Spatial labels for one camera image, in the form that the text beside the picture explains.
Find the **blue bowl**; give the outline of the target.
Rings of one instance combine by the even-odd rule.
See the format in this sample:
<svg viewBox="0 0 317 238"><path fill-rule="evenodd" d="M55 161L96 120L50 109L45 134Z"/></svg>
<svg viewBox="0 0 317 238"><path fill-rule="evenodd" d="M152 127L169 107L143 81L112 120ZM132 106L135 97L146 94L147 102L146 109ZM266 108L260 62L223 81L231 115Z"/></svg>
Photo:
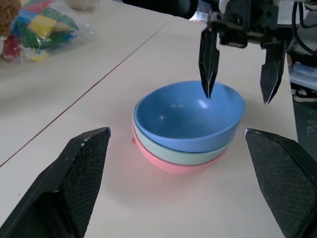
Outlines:
<svg viewBox="0 0 317 238"><path fill-rule="evenodd" d="M138 128L152 141L172 150L202 153L221 148L234 137L245 103L231 87L215 83L207 98L200 81L159 88L139 101Z"/></svg>

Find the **green bowl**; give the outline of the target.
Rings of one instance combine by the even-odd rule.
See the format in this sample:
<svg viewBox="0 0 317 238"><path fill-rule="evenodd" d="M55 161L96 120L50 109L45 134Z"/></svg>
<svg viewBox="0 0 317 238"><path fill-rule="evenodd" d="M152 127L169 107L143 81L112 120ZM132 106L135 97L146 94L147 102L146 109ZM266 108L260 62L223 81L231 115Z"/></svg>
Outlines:
<svg viewBox="0 0 317 238"><path fill-rule="evenodd" d="M137 126L135 120L135 111L136 107L132 113L132 120L134 130L136 135L141 142L141 145L147 149L150 153L155 155L156 157L160 158L169 163L178 164L178 165L185 165L185 166L196 166L204 163L208 163L212 160L215 160L218 156L220 156L232 143L233 139L231 139L227 144L220 147L219 149L209 151L209 152L202 152L202 153L188 153L188 152L180 152L176 150L169 149L167 147L161 146L154 142L153 140L149 139Z"/></svg>

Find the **brown plush toy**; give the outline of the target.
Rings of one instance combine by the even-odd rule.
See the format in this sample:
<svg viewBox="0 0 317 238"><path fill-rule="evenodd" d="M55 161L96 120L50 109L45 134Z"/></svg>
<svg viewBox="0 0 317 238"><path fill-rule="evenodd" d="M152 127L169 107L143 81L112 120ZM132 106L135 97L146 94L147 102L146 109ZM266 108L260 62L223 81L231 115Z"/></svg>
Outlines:
<svg viewBox="0 0 317 238"><path fill-rule="evenodd" d="M0 0L0 37L10 35L11 24L20 9L21 0Z"/></svg>

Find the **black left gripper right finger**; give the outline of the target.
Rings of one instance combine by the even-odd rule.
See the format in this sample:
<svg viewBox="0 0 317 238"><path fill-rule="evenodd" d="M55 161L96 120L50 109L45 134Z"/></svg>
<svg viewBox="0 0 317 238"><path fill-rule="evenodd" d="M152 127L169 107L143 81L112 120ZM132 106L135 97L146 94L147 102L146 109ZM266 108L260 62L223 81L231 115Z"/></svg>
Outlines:
<svg viewBox="0 0 317 238"><path fill-rule="evenodd" d="M317 161L296 141L248 128L261 193L285 238L317 238Z"/></svg>

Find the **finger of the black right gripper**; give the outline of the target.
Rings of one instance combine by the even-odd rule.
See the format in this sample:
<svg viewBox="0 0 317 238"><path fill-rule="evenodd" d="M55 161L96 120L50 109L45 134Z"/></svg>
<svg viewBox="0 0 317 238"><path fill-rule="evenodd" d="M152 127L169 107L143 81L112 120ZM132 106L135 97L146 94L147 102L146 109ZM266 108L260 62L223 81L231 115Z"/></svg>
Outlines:
<svg viewBox="0 0 317 238"><path fill-rule="evenodd" d="M199 71L203 91L207 98L211 97L211 92L218 72L219 50L216 48L217 32L213 32L206 27L201 32L199 50Z"/></svg>
<svg viewBox="0 0 317 238"><path fill-rule="evenodd" d="M281 84L284 73L286 41L266 48L265 63L262 65L260 86L265 104L269 104Z"/></svg>

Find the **pink bowl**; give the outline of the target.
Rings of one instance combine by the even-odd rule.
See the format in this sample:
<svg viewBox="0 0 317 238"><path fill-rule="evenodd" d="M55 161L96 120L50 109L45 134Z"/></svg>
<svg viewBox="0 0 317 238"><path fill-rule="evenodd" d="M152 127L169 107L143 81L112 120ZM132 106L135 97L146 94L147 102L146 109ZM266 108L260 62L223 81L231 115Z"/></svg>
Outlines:
<svg viewBox="0 0 317 238"><path fill-rule="evenodd" d="M132 124L132 130L133 130L133 134L134 134L134 139L135 142L139 148L139 150L141 151L142 155L155 167L157 167L158 169L165 171L167 173L171 173L171 174L176 174L176 175L190 175L190 174L194 174L197 172L200 172L208 167L210 167L212 164L214 164L215 162L217 162L226 152L226 150L220 155L218 156L215 160L212 160L208 163L204 163L204 164L200 164L200 165L196 165L196 166L185 166L185 165L178 165L178 164L173 164L173 163L169 163L166 162L164 160L161 160L160 158L156 157L155 155L153 155L152 153L150 153L147 149L145 149L142 145L141 142L139 141L136 132L134 130L134 126Z"/></svg>

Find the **clear bag of colourful blocks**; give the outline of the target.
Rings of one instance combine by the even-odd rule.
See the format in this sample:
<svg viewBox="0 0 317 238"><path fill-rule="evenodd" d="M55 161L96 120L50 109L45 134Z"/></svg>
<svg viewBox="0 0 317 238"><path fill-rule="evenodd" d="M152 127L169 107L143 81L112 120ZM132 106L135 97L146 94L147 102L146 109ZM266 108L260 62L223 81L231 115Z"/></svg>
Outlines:
<svg viewBox="0 0 317 238"><path fill-rule="evenodd" d="M39 62L52 50L91 38L92 27L77 12L91 12L99 1L21 0L10 35L0 37L0 57Z"/></svg>

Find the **black and white shoe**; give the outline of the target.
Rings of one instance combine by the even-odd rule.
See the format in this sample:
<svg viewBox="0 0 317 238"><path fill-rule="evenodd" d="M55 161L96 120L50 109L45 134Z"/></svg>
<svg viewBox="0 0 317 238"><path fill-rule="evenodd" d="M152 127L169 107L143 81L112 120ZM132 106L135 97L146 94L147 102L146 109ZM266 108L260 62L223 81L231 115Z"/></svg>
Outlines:
<svg viewBox="0 0 317 238"><path fill-rule="evenodd" d="M292 92L293 100L298 103L317 102L317 91L315 90L299 88L299 89L292 89L291 92Z"/></svg>

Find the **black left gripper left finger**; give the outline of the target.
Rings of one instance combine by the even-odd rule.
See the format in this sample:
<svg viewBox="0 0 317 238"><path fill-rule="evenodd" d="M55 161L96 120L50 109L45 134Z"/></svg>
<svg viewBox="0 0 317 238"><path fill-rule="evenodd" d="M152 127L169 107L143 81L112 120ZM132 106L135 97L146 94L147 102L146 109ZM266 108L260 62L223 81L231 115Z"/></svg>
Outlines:
<svg viewBox="0 0 317 238"><path fill-rule="evenodd" d="M111 130L72 138L0 227L0 238L83 238L100 191Z"/></svg>

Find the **black rounded object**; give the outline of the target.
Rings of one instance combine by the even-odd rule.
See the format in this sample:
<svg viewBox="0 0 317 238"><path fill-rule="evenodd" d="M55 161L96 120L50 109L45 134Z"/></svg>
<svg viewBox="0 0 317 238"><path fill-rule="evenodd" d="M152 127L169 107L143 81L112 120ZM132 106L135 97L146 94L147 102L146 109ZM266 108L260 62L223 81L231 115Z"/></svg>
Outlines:
<svg viewBox="0 0 317 238"><path fill-rule="evenodd" d="M197 10L198 0L122 0L125 4L190 19Z"/></svg>

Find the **blue and white box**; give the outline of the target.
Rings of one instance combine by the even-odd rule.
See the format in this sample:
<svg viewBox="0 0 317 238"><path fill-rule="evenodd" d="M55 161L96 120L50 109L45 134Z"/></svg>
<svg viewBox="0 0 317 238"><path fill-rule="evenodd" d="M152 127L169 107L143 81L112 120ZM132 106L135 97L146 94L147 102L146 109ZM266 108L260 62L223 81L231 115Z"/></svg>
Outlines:
<svg viewBox="0 0 317 238"><path fill-rule="evenodd" d="M287 56L290 82L302 87L317 90L317 68L294 61Z"/></svg>

